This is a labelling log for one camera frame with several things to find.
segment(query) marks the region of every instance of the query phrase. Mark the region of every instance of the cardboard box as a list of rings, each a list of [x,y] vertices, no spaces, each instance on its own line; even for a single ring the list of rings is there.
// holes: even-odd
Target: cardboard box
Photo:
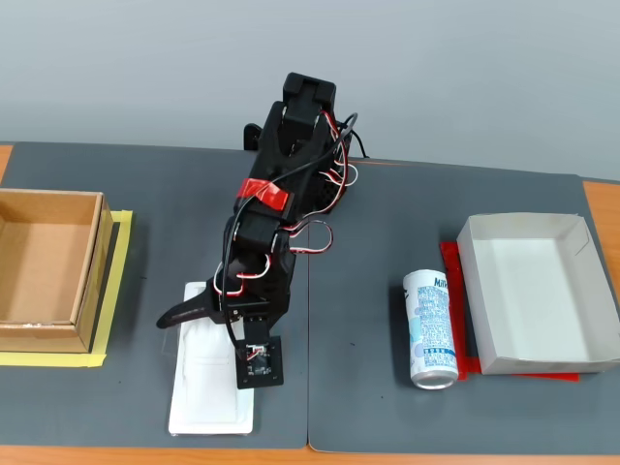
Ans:
[[[458,250],[483,374],[597,372],[620,363],[616,305],[583,218],[472,216]]]
[[[0,351],[88,352],[111,229],[101,193],[0,189]]]

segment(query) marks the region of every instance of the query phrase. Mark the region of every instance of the box flap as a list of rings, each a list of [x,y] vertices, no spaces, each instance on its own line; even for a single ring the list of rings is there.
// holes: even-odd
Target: box flap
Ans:
[[[472,223],[470,220],[471,218],[467,220],[467,223],[458,235],[456,241],[458,243],[458,253],[461,259],[470,312],[472,313],[472,323],[474,324],[474,332],[476,334],[480,367],[484,367],[490,364],[497,355],[495,354],[489,320],[484,312],[484,297],[482,295],[478,264],[474,252]]]

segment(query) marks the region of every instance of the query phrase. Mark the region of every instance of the drink can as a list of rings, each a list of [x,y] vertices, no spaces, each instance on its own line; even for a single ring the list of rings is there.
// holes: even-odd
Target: drink can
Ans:
[[[418,388],[444,389],[458,378],[448,283],[441,271],[421,269],[403,279],[411,380]]]

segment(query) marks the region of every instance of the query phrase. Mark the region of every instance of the yellow paper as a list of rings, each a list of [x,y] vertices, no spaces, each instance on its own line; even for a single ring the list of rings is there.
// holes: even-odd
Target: yellow paper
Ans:
[[[109,268],[108,285],[99,314],[95,341],[90,354],[39,354],[31,352],[0,353],[0,365],[12,366],[64,366],[94,367],[104,364],[108,347],[109,331],[112,327],[114,309],[118,299],[123,268],[129,248],[129,233],[132,228],[132,211],[112,211],[112,221],[118,223],[118,236]]]

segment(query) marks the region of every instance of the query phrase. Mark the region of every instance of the gray tabletop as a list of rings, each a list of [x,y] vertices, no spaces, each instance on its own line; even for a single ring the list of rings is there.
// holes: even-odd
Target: gray tabletop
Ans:
[[[402,279],[444,270],[441,241],[469,215],[577,213],[600,244],[581,179],[423,164],[359,165],[310,260],[309,442],[317,450],[620,453],[620,370],[578,384],[472,376],[444,391],[409,377]],[[311,243],[321,237],[311,231]]]
[[[3,187],[104,192],[135,212],[102,368],[0,367],[0,444],[302,448],[307,440],[307,259],[299,257],[282,336],[285,384],[257,389],[248,436],[168,433],[176,329],[155,327],[220,261],[222,232],[254,156],[226,150],[21,143]]]

